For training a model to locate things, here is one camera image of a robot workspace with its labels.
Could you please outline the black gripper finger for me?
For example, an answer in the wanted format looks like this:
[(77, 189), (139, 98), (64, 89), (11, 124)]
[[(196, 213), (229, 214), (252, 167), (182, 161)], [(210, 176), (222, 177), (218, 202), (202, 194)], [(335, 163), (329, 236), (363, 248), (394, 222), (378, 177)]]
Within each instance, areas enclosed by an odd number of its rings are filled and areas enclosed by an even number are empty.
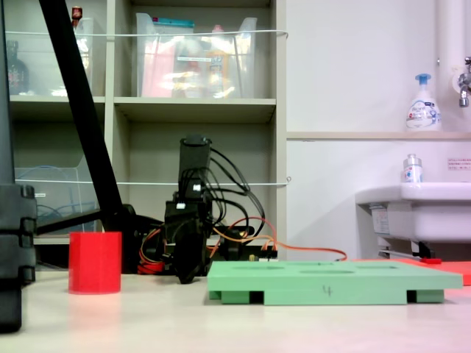
[(206, 242), (201, 238), (194, 241), (191, 246), (191, 271), (192, 278), (206, 275)]
[(174, 269), (181, 284), (191, 283), (191, 249), (184, 243), (174, 247)]

